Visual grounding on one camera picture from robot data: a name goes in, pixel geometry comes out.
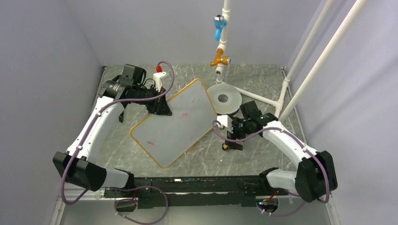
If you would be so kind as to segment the yellow black eraser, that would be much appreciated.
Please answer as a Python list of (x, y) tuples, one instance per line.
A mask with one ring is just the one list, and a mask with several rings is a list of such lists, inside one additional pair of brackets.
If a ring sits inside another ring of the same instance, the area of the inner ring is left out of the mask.
[(232, 143), (223, 143), (222, 144), (222, 150), (227, 151), (227, 150), (240, 150), (242, 151), (244, 148), (241, 144), (232, 142)]

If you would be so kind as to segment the yellow-framed whiteboard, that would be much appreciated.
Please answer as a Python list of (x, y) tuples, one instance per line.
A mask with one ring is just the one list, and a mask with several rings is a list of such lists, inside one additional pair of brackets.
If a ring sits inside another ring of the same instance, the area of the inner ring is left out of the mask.
[(131, 138), (161, 168), (169, 167), (212, 129), (217, 114), (203, 81), (195, 79), (169, 98), (170, 116), (150, 114)]

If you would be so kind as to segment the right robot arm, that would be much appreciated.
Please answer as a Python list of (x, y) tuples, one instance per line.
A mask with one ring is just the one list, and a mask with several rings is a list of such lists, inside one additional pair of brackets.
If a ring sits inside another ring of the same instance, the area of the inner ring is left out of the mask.
[(240, 106), (243, 115), (219, 115), (217, 121), (227, 129), (223, 150), (243, 150), (242, 142), (259, 135), (270, 141), (284, 153), (296, 167), (296, 171), (284, 171), (277, 167), (260, 174), (259, 190), (269, 195), (276, 189), (293, 191), (305, 202), (327, 200), (338, 187), (332, 155), (318, 151), (298, 139), (283, 126), (272, 113), (262, 113), (254, 101)]

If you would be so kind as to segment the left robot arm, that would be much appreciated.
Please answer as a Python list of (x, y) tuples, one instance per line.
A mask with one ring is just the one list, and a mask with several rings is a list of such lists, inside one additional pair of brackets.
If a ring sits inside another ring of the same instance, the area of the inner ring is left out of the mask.
[(126, 64), (120, 75), (105, 81), (96, 105), (83, 130), (64, 151), (56, 152), (53, 163), (61, 176), (61, 191), (66, 183), (76, 185), (85, 191), (101, 188), (115, 188), (128, 197), (134, 193), (134, 175), (120, 169), (106, 169), (96, 164), (99, 152), (113, 123), (123, 122), (123, 114), (130, 103), (144, 105), (150, 115), (172, 115), (166, 101), (171, 87), (164, 88), (161, 80), (147, 87), (146, 70)]

